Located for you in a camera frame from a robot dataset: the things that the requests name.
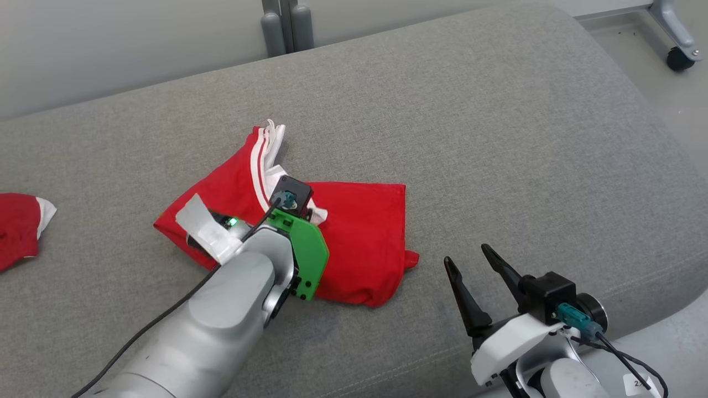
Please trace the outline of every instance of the black cable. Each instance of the black cable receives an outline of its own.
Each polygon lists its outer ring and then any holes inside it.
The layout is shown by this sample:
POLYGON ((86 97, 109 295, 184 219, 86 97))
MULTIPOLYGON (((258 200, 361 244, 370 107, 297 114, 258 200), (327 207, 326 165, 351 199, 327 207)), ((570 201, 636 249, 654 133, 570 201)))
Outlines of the black cable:
POLYGON ((212 268, 211 271, 209 271, 209 273, 204 277, 204 279, 202 279, 202 281, 199 282, 199 284, 197 284, 192 290, 190 290, 189 293, 187 293, 184 297, 182 297, 179 301, 177 301, 172 307, 169 307, 165 312, 163 312, 162 314, 160 314, 157 318, 153 319, 150 323, 148 323, 148 324, 145 325, 142 329, 140 329, 140 331, 138 331, 133 337, 131 337, 130 340, 128 340, 128 342, 127 342, 126 344, 124 344, 123 347, 120 348, 120 350, 118 350, 118 352, 113 356, 113 358, 111 358, 111 360, 108 361, 108 364, 106 364, 106 366, 103 367, 102 371, 100 371, 100 372, 93 378, 92 381, 88 382, 88 384, 85 385, 83 388, 81 388, 76 394, 72 395, 72 398, 78 398, 78 397, 80 397, 80 396, 83 395, 85 392, 87 392, 91 387, 93 387, 93 385, 96 384, 96 383, 106 374, 106 372, 108 372, 108 369, 110 369, 110 367, 113 366, 113 364, 114 364, 116 361, 118 361, 118 358, 120 358, 120 356, 123 355, 123 353, 124 353, 137 339, 140 338, 140 336, 142 336, 146 331, 148 331, 150 328, 152 328, 153 326, 155 326, 155 325, 156 325, 158 322, 160 322, 162 319, 164 319, 165 317, 167 317, 168 315, 170 315, 170 314, 172 313, 172 311, 174 311, 175 309, 179 308, 182 304, 184 304, 187 300, 189 300, 190 297, 192 297, 192 296, 194 295, 194 293, 197 292, 197 290, 199 290, 209 279, 211 279, 211 277, 214 275, 214 273, 217 272, 217 270, 218 270, 220 267, 221 267, 221 266, 217 263, 217 265, 214 266, 214 268, 212 268))
POLYGON ((280 204, 280 198, 276 198, 273 203, 270 205, 268 210, 265 212, 265 214, 261 217, 261 219, 249 229, 249 231, 244 235, 243 238, 241 238, 241 241, 245 242, 246 239, 250 238, 253 234, 256 233, 256 230, 270 217, 271 214, 273 214, 273 210, 280 204))
MULTIPOLYGON (((246 239, 253 236, 253 234, 256 232, 256 230, 265 222, 266 219, 268 219, 268 217, 270 217, 270 214, 273 212, 273 209, 275 209, 279 203, 280 203, 280 199, 279 198, 275 199, 273 204, 268 208, 268 211, 265 212, 265 214, 263 215, 263 218, 261 218, 261 220, 258 221, 258 223, 256 225, 252 226, 248 230, 248 232, 244 235, 244 237, 241 239, 241 241, 245 242, 246 239)), ((199 282, 192 290, 190 290, 189 293, 187 293, 179 301, 174 303, 174 305, 172 305, 172 307, 169 307, 165 312, 160 314, 157 318, 153 319, 152 321, 150 321, 150 323, 143 326, 143 328, 140 329, 140 331, 138 331, 133 337, 131 337, 130 340, 128 340, 128 342, 126 344, 124 344, 123 347, 120 348, 120 350, 118 350, 118 352, 113 356, 113 358, 111 358, 110 361, 108 361, 106 366, 103 367, 103 369, 93 378, 93 380, 88 382, 88 384, 86 384, 85 386, 83 386, 78 392, 76 392, 76 394, 72 395, 72 398, 79 398, 81 395, 83 395, 87 391, 89 391, 108 372, 110 367, 113 366, 113 364, 115 364, 118 361, 118 358, 120 358, 120 356, 123 355, 125 353, 125 351, 127 351, 128 348, 130 348, 130 346, 137 339, 140 338, 140 336, 142 336, 143 334, 145 334, 146 331, 150 330, 150 328, 152 328, 153 326, 158 324, 162 319, 165 319, 165 317, 170 315, 175 309, 178 309, 182 304, 187 302, 187 300, 189 300, 194 295, 194 293, 196 293, 202 286, 204 286, 204 284, 209 279, 211 279, 212 276, 214 276, 214 274, 217 272, 217 270, 219 268, 221 268, 221 264, 217 263, 214 266, 214 268, 212 268, 212 270, 209 271, 209 273, 204 277, 204 279, 202 279, 201 282, 199 282)))
MULTIPOLYGON (((577 337, 571 337, 571 340, 572 340, 572 341, 577 341, 578 343, 583 344, 584 346, 588 346, 588 347, 595 348, 595 349, 598 349, 598 350, 604 350, 604 351, 607 351, 608 353, 613 353, 613 354, 614 354, 614 352, 612 352, 609 347, 602 346, 602 345, 597 344, 597 343, 593 343, 592 341, 589 341, 589 340, 579 339, 579 338, 577 338, 577 337)), ((615 349, 615 351, 616 351, 618 354, 620 354, 622 357, 624 357, 624 358, 626 358, 626 359, 628 359, 628 360, 630 360, 630 361, 636 363, 637 365, 643 367, 644 369, 646 369, 647 372, 651 373, 654 377, 656 377, 656 379, 659 381, 659 384, 661 385, 661 388, 663 389, 662 397, 663 397, 663 398, 668 398, 668 386, 666 385, 666 382, 664 381, 663 377, 661 377, 661 375, 659 375, 659 373, 658 373, 656 370, 654 370, 651 366, 645 364, 645 363, 642 362, 641 360, 636 359, 635 357, 629 355, 628 353, 623 353, 623 352, 621 352, 621 351, 619 351, 619 350, 617 350, 617 349, 615 349)))
POLYGON ((607 337, 605 337, 605 335, 601 331, 596 333, 595 336, 597 336, 597 338, 600 339, 600 341, 602 341, 602 343, 610 349, 610 352, 613 353, 617 357, 617 359, 619 359, 619 361, 627 369, 629 369, 630 372, 632 372, 632 374, 636 377, 637 380, 639 380, 639 382, 641 383, 641 385, 644 386, 644 388, 646 388, 647 390, 651 390, 651 386, 646 382, 646 380, 639 375, 639 372, 637 372, 634 367, 632 367, 631 363, 627 362, 627 359, 623 357, 619 351, 617 351, 617 349, 612 345, 612 343, 610 343, 610 341, 607 339, 607 337))

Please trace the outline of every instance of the gray floor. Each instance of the gray floor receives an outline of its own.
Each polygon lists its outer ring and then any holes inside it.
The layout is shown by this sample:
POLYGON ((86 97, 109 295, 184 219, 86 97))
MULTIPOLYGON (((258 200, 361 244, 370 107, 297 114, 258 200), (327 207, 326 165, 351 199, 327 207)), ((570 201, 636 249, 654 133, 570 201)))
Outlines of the gray floor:
MULTIPOLYGON (((708 56, 708 1, 676 0, 676 9, 704 56, 708 56)), ((664 62, 671 41, 647 12, 582 21, 582 24, 652 103, 708 179, 708 57, 683 73, 672 72, 664 62)), ((659 371, 672 397, 705 398, 708 397, 706 324, 708 292, 672 317, 619 339, 616 347, 659 371)), ((607 353, 591 353, 584 358, 613 397, 626 396, 622 376, 628 372, 618 360, 607 353)), ((484 395, 485 398, 509 396, 504 389, 484 395)))

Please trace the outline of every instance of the white wall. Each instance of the white wall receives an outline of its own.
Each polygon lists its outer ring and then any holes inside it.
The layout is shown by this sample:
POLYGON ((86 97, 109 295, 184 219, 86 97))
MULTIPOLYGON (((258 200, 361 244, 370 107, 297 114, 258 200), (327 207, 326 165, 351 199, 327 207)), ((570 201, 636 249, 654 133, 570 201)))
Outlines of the white wall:
POLYGON ((646 7, 653 0, 299 0, 312 10, 314 44, 358 38, 442 16, 511 2, 552 4, 572 16, 646 7))
POLYGON ((266 57, 260 0, 1 0, 0 119, 266 57))

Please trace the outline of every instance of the red fabric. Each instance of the red fabric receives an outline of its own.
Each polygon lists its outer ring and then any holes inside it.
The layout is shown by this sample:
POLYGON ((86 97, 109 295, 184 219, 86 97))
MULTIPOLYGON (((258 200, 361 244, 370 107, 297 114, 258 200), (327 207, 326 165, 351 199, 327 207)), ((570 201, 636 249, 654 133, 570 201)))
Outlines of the red fabric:
POLYGON ((0 271, 20 258, 37 256, 40 219, 40 204, 34 196, 0 193, 0 271))
MULTIPOLYGON (((175 216, 195 193, 210 209, 255 224, 267 210, 260 176, 268 136, 254 127, 246 144, 209 176, 187 190, 154 226, 200 265, 216 261, 187 245, 186 232, 175 216)), ((418 263, 405 250, 406 186, 367 183, 309 183, 313 200, 328 210, 319 227, 329 248, 329 261, 317 288, 318 297, 371 307, 383 305, 398 288, 404 270, 418 263)))
POLYGON ((316 295, 327 300, 383 305, 418 263, 406 250, 406 186, 309 183, 318 207, 327 209, 319 228, 329 262, 316 295))

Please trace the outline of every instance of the couch cushion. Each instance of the couch cushion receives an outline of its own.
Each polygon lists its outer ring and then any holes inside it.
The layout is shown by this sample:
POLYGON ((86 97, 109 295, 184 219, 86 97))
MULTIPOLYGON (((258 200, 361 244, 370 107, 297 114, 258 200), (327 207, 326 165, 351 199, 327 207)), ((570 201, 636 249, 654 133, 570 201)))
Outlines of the couch cushion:
POLYGON ((706 183, 637 89, 565 13, 486 8, 1 124, 0 191, 58 212, 0 274, 0 396, 74 392, 204 276, 152 222, 266 118, 298 178, 407 184, 421 261, 378 309, 288 301, 228 397, 472 393, 443 257, 507 317, 482 243, 601 299, 614 337, 708 284, 706 183))

